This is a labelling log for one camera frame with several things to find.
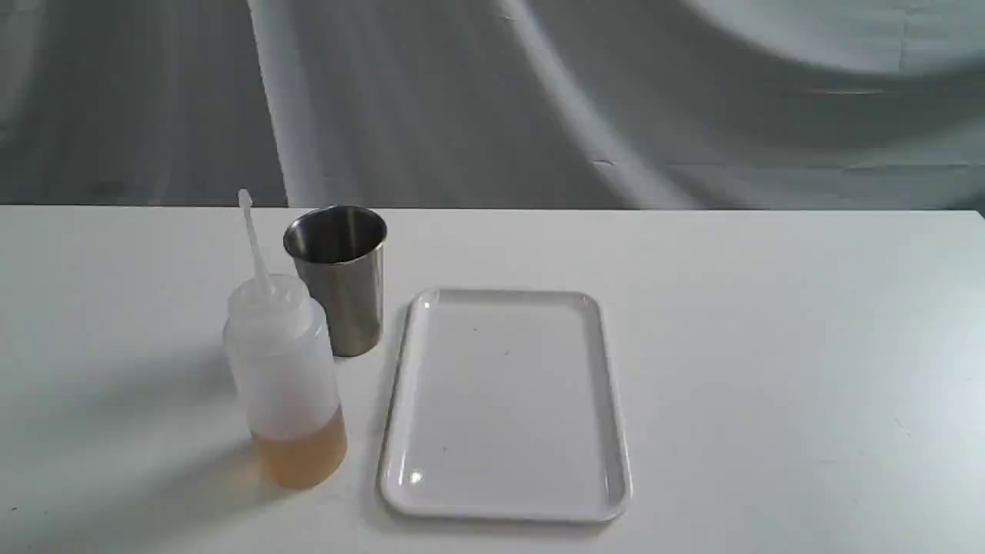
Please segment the white plastic tray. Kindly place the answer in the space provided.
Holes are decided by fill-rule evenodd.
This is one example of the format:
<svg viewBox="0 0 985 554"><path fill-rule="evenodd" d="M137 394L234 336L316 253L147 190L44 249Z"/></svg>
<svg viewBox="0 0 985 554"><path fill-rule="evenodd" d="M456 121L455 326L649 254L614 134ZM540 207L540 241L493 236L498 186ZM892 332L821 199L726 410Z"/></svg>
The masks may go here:
<svg viewBox="0 0 985 554"><path fill-rule="evenodd" d="M412 518L602 525L631 500L600 305L430 288L409 303L379 491Z"/></svg>

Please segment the translucent squeeze bottle amber liquid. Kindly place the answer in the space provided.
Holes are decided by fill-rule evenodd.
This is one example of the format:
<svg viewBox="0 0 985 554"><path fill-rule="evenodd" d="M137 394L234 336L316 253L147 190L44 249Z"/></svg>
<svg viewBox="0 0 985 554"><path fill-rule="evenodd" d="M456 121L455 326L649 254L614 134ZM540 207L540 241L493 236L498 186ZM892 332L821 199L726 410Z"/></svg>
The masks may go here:
<svg viewBox="0 0 985 554"><path fill-rule="evenodd" d="M237 202L254 273L226 302L226 360L261 470L278 487L309 489L347 455L327 318L299 277L268 270L246 189Z"/></svg>

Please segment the grey backdrop cloth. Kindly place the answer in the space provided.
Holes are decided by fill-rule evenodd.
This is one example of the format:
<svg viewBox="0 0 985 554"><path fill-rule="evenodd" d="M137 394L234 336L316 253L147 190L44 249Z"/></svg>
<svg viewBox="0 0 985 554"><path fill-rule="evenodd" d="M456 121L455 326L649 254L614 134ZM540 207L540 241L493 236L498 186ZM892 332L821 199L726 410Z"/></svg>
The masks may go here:
<svg viewBox="0 0 985 554"><path fill-rule="evenodd" d="M4 1L2 203L983 211L981 1Z"/></svg>

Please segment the stainless steel cup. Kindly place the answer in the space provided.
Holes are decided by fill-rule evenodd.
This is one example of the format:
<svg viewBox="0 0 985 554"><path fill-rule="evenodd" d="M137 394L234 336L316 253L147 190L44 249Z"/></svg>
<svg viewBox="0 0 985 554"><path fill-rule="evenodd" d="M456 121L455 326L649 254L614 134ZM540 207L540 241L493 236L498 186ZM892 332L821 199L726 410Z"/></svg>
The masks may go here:
<svg viewBox="0 0 985 554"><path fill-rule="evenodd" d="M380 214L332 205L296 218L282 236L299 278L324 309L338 357L363 355L379 344L387 235Z"/></svg>

